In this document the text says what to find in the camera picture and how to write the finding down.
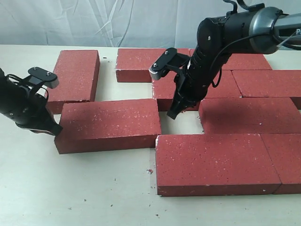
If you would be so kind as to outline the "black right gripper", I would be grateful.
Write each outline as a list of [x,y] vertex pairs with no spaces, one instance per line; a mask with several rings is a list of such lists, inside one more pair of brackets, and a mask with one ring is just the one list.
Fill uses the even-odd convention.
[[194,78],[190,77],[185,70],[181,70],[180,74],[176,74],[173,101],[166,113],[169,118],[176,119],[178,114],[187,108],[194,107],[207,95],[212,82],[212,73],[206,71],[196,75]]

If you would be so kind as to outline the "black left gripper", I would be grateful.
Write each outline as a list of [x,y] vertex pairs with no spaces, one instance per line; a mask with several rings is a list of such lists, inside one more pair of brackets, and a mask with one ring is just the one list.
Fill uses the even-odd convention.
[[58,136],[62,126],[53,121],[46,109],[46,99],[40,94],[32,95],[26,86],[11,81],[0,82],[0,113],[23,129],[35,130]]

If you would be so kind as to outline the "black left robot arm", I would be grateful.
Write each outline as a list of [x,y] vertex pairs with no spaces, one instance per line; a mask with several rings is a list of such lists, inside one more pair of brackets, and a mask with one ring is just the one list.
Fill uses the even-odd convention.
[[47,108],[49,92],[43,96],[38,91],[43,86],[56,88],[58,77],[40,67],[30,68],[28,74],[20,78],[0,71],[0,113],[21,129],[57,136],[63,128]]

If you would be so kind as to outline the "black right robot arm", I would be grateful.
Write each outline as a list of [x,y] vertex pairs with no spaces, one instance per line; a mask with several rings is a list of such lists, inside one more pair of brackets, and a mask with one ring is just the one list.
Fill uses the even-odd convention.
[[175,119],[203,100],[209,87],[216,88],[222,67],[233,54],[272,54],[281,45],[300,49],[300,27],[300,14],[285,14],[276,7],[204,19],[193,55],[175,53],[176,62],[169,66],[177,75],[167,115]]

